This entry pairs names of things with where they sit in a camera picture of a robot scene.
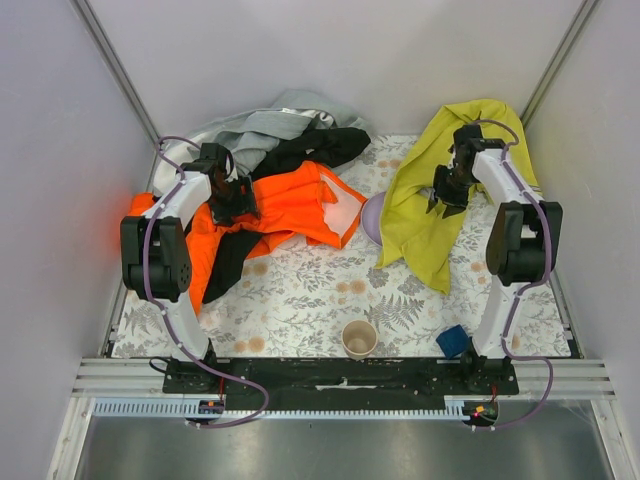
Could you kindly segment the yellow cloth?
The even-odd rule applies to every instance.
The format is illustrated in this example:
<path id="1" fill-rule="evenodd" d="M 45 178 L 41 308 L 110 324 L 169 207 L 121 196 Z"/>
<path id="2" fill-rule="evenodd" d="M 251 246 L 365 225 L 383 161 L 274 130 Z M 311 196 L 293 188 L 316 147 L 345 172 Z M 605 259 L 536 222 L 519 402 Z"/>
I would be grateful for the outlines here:
<path id="1" fill-rule="evenodd" d="M 380 216 L 383 246 L 377 266 L 404 259 L 421 282 L 444 295 L 451 287 L 449 253 L 465 215 L 444 219 L 442 204 L 428 211 L 421 191 L 433 185 L 436 167 L 449 163 L 454 132 L 477 119 L 499 121 L 515 132 L 519 144 L 509 149 L 511 160 L 526 183 L 537 187 L 522 123 L 508 104 L 495 99 L 449 104 L 438 110 L 398 167 Z"/>

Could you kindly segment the purple plate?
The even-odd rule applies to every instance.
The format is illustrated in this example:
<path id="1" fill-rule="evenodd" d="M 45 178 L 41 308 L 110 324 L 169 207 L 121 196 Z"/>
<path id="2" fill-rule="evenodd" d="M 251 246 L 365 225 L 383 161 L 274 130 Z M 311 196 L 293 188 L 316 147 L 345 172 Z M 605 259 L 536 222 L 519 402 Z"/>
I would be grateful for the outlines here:
<path id="1" fill-rule="evenodd" d="M 380 217 L 384 206 L 385 193 L 380 192 L 369 198 L 361 211 L 361 226 L 365 235 L 375 245 L 382 246 Z"/>

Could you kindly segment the orange cloth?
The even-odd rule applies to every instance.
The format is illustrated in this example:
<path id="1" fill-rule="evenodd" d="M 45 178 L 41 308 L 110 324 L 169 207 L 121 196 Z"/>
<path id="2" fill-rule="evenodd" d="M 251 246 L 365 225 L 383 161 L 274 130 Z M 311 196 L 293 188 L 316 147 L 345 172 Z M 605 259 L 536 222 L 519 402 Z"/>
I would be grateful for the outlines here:
<path id="1" fill-rule="evenodd" d="M 259 218 L 245 214 L 235 218 L 231 226 L 216 226 L 205 218 L 211 212 L 209 207 L 201 207 L 195 214 L 195 231 L 187 235 L 187 244 L 196 260 L 196 286 L 190 292 L 196 313 L 205 305 L 204 291 L 225 233 L 247 230 L 263 234 L 246 260 L 268 255 L 296 235 L 304 236 L 311 245 L 341 249 L 353 236 L 366 201 L 330 169 L 309 160 L 293 172 L 252 183 Z M 144 213 L 159 198 L 150 193 L 136 195 L 127 216 Z"/>

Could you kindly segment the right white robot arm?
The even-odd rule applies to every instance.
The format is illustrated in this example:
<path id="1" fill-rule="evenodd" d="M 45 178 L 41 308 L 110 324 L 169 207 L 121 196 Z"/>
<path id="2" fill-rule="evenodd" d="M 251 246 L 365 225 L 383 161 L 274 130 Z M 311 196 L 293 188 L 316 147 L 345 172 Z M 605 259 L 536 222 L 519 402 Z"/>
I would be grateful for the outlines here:
<path id="1" fill-rule="evenodd" d="M 487 363 L 505 368 L 514 358 L 509 344 L 524 294 L 549 281 L 559 247 L 563 209 L 544 200 L 517 171 L 509 150 L 518 144 L 515 131 L 496 120 L 460 127 L 451 161 L 436 167 L 428 197 L 427 209 L 442 204 L 444 219 L 466 210 L 475 185 L 498 207 L 485 254 L 492 275 L 489 298 L 461 356 L 461 364 L 475 371 Z"/>

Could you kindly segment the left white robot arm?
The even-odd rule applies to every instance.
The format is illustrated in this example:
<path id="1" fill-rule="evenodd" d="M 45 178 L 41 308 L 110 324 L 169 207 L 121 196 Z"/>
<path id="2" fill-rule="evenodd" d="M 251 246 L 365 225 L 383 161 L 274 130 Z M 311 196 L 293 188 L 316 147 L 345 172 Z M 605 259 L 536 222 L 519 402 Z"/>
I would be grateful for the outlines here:
<path id="1" fill-rule="evenodd" d="M 260 217 L 252 181 L 238 171 L 231 152 L 217 143 L 196 149 L 195 161 L 178 165 L 159 147 L 159 157 L 176 169 L 168 192 L 120 224 L 124 285 L 157 308 L 175 345 L 174 357 L 182 361 L 214 357 L 190 296 L 196 260 L 187 235 L 195 231 L 197 210 L 209 207 L 205 218 L 216 226 L 231 226 L 245 214 Z"/>

